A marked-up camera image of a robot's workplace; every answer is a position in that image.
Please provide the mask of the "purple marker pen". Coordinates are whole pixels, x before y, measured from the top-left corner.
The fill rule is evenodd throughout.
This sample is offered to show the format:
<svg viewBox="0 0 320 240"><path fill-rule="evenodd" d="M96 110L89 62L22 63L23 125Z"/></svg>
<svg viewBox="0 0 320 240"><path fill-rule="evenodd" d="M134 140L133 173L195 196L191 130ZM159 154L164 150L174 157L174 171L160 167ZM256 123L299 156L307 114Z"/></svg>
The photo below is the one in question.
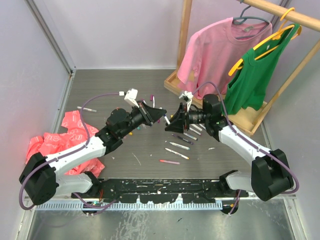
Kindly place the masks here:
<svg viewBox="0 0 320 240"><path fill-rule="evenodd" d="M182 140L182 141L190 144L190 145L193 145L193 144L194 144L192 141L190 141L190 140L188 140L188 139L185 139L185 138L182 137L182 136L179 136L179 135L176 135L176 134L173 134L173 133L172 133L171 135L172 135L173 137L177 138L177 139L180 139L180 140Z"/></svg>

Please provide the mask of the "white silver marker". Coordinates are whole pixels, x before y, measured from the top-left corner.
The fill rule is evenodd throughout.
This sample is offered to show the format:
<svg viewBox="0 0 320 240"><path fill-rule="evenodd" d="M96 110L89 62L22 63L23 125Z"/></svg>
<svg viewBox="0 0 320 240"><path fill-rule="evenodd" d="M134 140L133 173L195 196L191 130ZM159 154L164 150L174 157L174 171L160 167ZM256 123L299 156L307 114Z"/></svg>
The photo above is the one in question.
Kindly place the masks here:
<svg viewBox="0 0 320 240"><path fill-rule="evenodd" d="M91 108L86 108L86 107L81 107L81 106L77 106L78 110L83 110L83 111L87 111L87 112L92 112L92 113L97 113L97 110L95 109L91 109Z"/></svg>

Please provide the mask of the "grey marker pen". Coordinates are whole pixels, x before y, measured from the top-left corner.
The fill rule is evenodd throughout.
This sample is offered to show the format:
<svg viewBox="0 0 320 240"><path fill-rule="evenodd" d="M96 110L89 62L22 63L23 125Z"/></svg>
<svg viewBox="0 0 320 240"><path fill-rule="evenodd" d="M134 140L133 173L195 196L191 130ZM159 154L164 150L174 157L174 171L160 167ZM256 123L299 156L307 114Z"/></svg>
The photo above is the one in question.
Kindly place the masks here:
<svg viewBox="0 0 320 240"><path fill-rule="evenodd" d="M193 125L194 126L194 128L196 128L197 130L199 130L200 132L202 132L202 128L201 127L199 127L199 126L197 126L197 125Z"/></svg>

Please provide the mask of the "light pink marker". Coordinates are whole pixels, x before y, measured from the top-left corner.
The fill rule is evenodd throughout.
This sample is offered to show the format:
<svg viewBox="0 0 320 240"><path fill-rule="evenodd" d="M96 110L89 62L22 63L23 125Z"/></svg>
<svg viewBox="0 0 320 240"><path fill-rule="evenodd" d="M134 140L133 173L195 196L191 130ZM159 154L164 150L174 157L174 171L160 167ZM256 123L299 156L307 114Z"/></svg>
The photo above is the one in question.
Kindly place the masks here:
<svg viewBox="0 0 320 240"><path fill-rule="evenodd" d="M164 160L164 159L160 159L159 162L165 163L165 164L172 164L172 165L180 165L181 164L178 161L170 161L170 160Z"/></svg>

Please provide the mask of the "magenta marker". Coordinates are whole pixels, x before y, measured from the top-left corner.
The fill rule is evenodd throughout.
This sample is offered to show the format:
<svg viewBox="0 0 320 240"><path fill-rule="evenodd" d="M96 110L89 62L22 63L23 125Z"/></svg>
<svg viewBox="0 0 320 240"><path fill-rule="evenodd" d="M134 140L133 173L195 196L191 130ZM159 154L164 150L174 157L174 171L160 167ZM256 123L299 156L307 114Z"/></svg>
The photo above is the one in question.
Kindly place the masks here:
<svg viewBox="0 0 320 240"><path fill-rule="evenodd" d="M194 133L196 133L196 134L199 135L199 136L202 135L201 132L199 132L199 131L197 131L197 130L195 130L195 129L193 129L193 128L190 128L189 130L192 131L192 132L194 132Z"/></svg>

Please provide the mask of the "blue cap marker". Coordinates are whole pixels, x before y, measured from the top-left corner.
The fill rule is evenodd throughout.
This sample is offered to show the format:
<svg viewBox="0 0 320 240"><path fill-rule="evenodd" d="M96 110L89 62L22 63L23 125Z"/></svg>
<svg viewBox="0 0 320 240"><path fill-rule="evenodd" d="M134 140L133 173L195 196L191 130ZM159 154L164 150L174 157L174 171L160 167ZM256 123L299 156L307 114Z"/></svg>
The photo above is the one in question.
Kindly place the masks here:
<svg viewBox="0 0 320 240"><path fill-rule="evenodd" d="M171 122L170 120L168 119L168 117L166 115L163 116L164 117L164 120L166 121L166 123L169 125Z"/></svg>

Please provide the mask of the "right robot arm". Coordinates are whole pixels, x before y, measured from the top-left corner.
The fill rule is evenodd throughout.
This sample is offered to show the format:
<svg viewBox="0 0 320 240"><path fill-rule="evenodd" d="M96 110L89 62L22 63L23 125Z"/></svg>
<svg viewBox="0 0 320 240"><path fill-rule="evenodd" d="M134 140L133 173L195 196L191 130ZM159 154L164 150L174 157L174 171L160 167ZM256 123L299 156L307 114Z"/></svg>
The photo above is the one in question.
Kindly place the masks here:
<svg viewBox="0 0 320 240"><path fill-rule="evenodd" d="M219 191L223 196L231 197L243 190L266 202L295 186L285 153L280 149L270 150L243 135L223 115L223 105L216 95L205 95L202 107L194 110L191 92L181 93L179 97L186 103L180 103L165 131L183 134L191 124L204 124L209 136L230 147L250 166L250 173L232 170L219 177Z"/></svg>

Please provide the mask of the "purple cap white marker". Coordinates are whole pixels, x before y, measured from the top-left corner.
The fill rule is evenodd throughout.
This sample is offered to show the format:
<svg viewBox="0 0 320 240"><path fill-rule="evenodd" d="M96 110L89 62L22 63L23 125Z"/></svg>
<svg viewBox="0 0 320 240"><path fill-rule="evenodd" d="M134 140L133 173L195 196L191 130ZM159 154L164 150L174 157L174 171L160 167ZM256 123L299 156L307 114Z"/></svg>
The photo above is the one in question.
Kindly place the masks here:
<svg viewBox="0 0 320 240"><path fill-rule="evenodd" d="M155 108L155 96L152 96L152 107Z"/></svg>

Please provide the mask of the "yellow marker pen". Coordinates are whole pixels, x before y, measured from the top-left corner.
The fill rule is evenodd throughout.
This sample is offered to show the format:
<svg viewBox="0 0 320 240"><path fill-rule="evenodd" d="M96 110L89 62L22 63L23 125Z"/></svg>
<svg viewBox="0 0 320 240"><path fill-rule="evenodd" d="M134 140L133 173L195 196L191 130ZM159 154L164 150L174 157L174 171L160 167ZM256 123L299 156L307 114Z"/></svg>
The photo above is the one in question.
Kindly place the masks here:
<svg viewBox="0 0 320 240"><path fill-rule="evenodd" d="M175 151L175 150L172 150L172 149L169 149L169 148L164 148L164 149L165 149L166 151L170 152L170 153L173 153L173 154L175 154L175 155L183 158L183 159L186 159L186 160L189 160L189 159L190 159L188 156L185 156L185 155L183 155L183 154L181 154L181 153L179 153L179 152L177 152L177 151Z"/></svg>

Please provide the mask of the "teal marker pen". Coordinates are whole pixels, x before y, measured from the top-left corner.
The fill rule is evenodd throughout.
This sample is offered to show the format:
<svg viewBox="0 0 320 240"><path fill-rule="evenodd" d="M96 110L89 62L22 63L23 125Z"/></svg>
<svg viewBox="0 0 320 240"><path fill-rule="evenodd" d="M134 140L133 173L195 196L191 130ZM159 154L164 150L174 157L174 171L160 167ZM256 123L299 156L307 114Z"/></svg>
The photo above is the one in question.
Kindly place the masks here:
<svg viewBox="0 0 320 240"><path fill-rule="evenodd" d="M181 149L184 149L184 150L187 150L189 151L190 150L190 147L188 146L184 146L182 144L179 144L179 143L175 143L175 142L169 142L169 144L171 144L172 146L175 146L175 147L178 147L178 148L181 148Z"/></svg>

